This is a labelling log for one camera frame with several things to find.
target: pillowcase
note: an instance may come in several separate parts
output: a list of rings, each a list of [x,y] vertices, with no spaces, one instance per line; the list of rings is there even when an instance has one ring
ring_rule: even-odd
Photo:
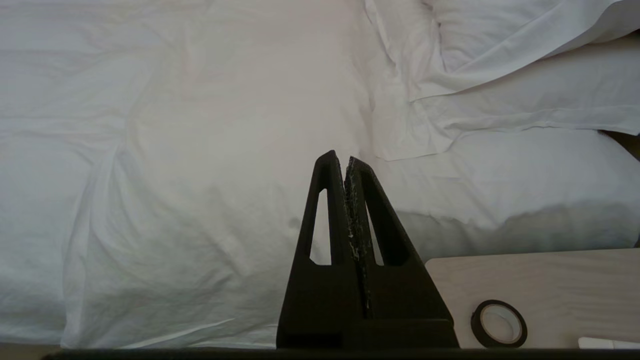
[[[635,0],[424,2],[367,0],[410,100],[482,85],[546,56],[640,28]]]
[[[386,160],[446,151],[464,132],[530,127],[640,133],[640,37],[587,45],[451,95],[406,100],[399,76],[374,94],[373,144]],[[393,72],[392,64],[387,69]]]

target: black tape roll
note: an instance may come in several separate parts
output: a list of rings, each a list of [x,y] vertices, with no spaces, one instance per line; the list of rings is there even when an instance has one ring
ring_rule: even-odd
[[[511,341],[501,341],[494,338],[489,332],[484,328],[482,317],[486,309],[497,309],[497,307],[502,307],[505,310],[512,313],[515,318],[518,320],[518,324],[520,326],[520,330],[513,329],[515,337]],[[471,329],[476,336],[476,339],[482,344],[484,347],[520,347],[527,341],[527,324],[524,322],[522,315],[515,309],[515,307],[507,304],[504,301],[499,300],[487,300],[482,304],[478,305],[473,315],[471,315]]]

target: light wood surface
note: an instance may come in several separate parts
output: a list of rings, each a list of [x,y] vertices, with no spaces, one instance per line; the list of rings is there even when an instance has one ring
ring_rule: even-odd
[[[441,258],[426,267],[462,348],[482,347],[470,319],[488,299],[522,314],[523,348],[577,348],[581,336],[640,342],[640,249]]]

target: tape roll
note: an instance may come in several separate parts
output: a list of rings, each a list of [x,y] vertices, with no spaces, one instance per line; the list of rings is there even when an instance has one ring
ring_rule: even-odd
[[[513,331],[513,337],[510,340],[500,340],[491,335],[484,326],[484,316],[487,314],[495,314],[507,321]],[[513,306],[504,301],[487,300],[478,305],[471,316],[471,329],[476,339],[484,347],[520,347],[527,341],[527,324],[524,322],[522,315]]]

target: wooden table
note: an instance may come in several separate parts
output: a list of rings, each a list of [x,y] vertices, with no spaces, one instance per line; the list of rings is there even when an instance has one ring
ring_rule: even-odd
[[[471,314],[502,300],[524,317],[523,348],[577,348],[588,336],[640,342],[640,249],[431,259],[427,270],[462,348],[481,348]]]

